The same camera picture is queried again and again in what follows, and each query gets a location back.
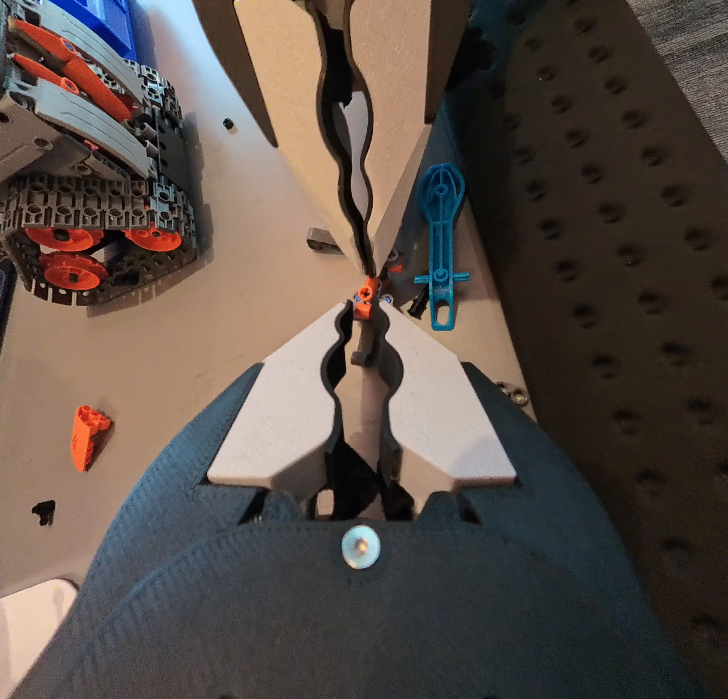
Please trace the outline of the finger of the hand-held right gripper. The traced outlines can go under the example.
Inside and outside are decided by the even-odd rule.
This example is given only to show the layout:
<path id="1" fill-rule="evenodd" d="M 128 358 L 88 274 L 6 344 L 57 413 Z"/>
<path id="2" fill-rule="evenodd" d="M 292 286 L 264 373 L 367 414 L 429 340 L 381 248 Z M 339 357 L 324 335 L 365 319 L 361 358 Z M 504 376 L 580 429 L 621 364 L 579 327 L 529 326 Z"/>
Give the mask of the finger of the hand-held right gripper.
<path id="1" fill-rule="evenodd" d="M 351 155 L 335 130 L 320 16 L 310 0 L 235 0 L 276 147 L 336 244 L 375 274 L 351 193 Z"/>
<path id="2" fill-rule="evenodd" d="M 399 232 L 475 0 L 354 0 L 350 51 L 369 123 L 361 155 L 365 234 L 378 274 Z"/>

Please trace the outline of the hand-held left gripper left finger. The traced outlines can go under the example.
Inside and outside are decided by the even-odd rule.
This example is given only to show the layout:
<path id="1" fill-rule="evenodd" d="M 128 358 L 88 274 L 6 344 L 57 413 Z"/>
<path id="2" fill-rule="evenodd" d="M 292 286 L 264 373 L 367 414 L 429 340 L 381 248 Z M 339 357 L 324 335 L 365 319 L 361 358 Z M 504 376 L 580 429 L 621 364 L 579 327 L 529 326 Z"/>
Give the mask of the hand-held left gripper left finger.
<path id="1" fill-rule="evenodd" d="M 335 387 L 345 375 L 352 303 L 337 303 L 261 364 L 207 471 L 209 482 L 323 488 L 343 435 Z"/>

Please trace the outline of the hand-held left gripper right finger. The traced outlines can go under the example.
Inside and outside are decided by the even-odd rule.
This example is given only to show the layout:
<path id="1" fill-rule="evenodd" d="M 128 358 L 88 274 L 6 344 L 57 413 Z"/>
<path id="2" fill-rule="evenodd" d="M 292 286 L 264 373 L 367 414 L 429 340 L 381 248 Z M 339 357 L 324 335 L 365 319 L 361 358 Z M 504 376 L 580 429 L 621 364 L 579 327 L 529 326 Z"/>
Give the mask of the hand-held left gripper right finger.
<path id="1" fill-rule="evenodd" d="M 374 308 L 387 386 L 379 470 L 412 498 L 512 485 L 516 470 L 459 358 L 393 305 Z"/>

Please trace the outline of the grey orange brick assembly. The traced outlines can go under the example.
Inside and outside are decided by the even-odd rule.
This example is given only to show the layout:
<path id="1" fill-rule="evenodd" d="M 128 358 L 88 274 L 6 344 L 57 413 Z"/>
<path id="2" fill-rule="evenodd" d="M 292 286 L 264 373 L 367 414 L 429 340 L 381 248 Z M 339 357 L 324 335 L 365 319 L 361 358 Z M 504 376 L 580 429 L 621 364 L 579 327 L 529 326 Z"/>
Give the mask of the grey orange brick assembly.
<path id="1" fill-rule="evenodd" d="M 350 358 L 356 367 L 371 367 L 377 358 L 381 324 L 375 310 L 383 303 L 395 304 L 387 269 L 378 277 L 367 277 L 353 297 L 353 317 L 360 322 L 358 348 Z"/>

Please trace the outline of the blue plastic brick tool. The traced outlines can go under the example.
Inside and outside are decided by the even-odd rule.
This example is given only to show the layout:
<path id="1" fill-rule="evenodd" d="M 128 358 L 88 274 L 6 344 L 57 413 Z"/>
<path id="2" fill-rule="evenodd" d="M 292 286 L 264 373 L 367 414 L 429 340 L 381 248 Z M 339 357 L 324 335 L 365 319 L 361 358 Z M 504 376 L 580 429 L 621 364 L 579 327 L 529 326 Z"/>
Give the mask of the blue plastic brick tool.
<path id="1" fill-rule="evenodd" d="M 429 288 L 433 331 L 453 330 L 454 286 L 470 279 L 468 271 L 457 272 L 454 267 L 453 234 L 465 193 L 464 176 L 450 162 L 431 166 L 418 188 L 418 207 L 429 224 L 429 258 L 427 274 L 415 276 L 414 282 Z"/>

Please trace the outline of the grey tracked toy robot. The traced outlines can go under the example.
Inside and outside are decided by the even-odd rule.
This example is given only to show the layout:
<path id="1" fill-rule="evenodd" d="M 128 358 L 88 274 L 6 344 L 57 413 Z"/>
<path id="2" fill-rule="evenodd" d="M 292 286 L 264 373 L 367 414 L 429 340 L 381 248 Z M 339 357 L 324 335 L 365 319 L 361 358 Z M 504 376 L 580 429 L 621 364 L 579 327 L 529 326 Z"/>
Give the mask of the grey tracked toy robot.
<path id="1" fill-rule="evenodd" d="M 198 256 L 183 115 L 156 69 L 52 0 L 2 0 L 2 270 L 100 306 Z"/>

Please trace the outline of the orange wedge brick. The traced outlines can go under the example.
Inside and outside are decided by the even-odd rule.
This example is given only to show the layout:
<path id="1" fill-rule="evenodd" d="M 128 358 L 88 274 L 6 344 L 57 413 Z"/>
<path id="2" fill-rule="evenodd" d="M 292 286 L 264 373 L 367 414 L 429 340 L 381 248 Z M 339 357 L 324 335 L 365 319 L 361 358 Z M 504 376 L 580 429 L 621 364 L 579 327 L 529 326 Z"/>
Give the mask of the orange wedge brick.
<path id="1" fill-rule="evenodd" d="M 71 431 L 70 454 L 74 467 L 84 473 L 89 467 L 96 448 L 96 437 L 107 431 L 112 420 L 88 405 L 76 409 Z"/>

